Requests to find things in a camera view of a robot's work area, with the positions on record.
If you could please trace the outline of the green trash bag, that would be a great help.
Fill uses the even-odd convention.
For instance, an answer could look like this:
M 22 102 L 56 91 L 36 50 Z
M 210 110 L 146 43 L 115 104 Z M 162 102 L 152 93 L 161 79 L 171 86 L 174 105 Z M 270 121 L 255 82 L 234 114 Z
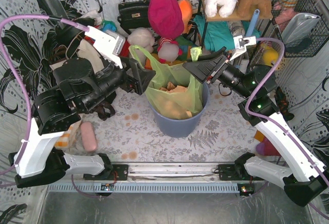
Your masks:
M 163 64 L 141 46 L 131 45 L 129 52 L 138 62 L 141 59 L 137 51 L 149 59 L 152 70 L 156 72 L 145 95 L 158 113 L 170 119 L 184 120 L 203 110 L 203 86 L 182 64 Z

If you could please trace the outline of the blue trash bin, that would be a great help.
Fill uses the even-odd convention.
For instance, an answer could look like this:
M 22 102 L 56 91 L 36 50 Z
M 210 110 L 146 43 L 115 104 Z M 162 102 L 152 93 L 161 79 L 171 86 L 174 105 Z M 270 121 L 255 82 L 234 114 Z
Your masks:
M 206 110 L 206 107 L 210 100 L 209 88 L 206 84 L 201 84 L 195 79 L 191 79 L 188 88 L 194 87 L 198 88 L 200 97 L 202 100 L 202 110 L 197 115 L 193 116 L 189 119 L 184 120 L 175 120 L 169 119 L 161 115 L 154 107 L 153 107 L 153 95 L 155 91 L 159 90 L 156 88 L 154 82 L 151 82 L 146 91 L 147 100 L 154 112 L 155 122 L 159 127 L 160 131 L 165 135 L 173 137 L 173 138 L 182 138 L 189 136 L 197 127 L 202 114 Z

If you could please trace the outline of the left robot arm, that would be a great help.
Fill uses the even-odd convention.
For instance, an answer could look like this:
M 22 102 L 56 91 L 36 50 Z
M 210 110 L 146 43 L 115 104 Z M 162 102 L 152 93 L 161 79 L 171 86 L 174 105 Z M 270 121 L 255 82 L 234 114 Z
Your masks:
M 114 177 L 114 167 L 106 154 L 70 155 L 55 148 L 55 143 L 80 121 L 81 114 L 91 113 L 116 89 L 138 95 L 146 91 L 156 72 L 143 68 L 135 59 L 123 61 L 123 68 L 109 63 L 94 72 L 89 60 L 71 58 L 53 71 L 57 84 L 35 98 L 28 141 L 9 155 L 16 168 L 18 188 L 48 185 L 66 175 L 82 175 L 85 180 Z

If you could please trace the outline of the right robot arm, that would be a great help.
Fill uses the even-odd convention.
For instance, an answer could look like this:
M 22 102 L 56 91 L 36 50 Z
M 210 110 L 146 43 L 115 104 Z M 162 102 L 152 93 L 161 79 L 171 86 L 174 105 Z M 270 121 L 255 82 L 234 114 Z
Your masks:
M 243 97 L 244 101 L 238 104 L 241 115 L 271 142 L 287 163 L 284 167 L 245 153 L 234 162 L 237 175 L 242 179 L 261 178 L 273 183 L 282 188 L 292 202 L 306 206 L 328 188 L 328 167 L 302 144 L 268 96 L 277 86 L 273 68 L 259 65 L 251 72 L 242 73 L 230 64 L 223 50 L 213 56 L 182 66 L 201 83 L 219 80 Z

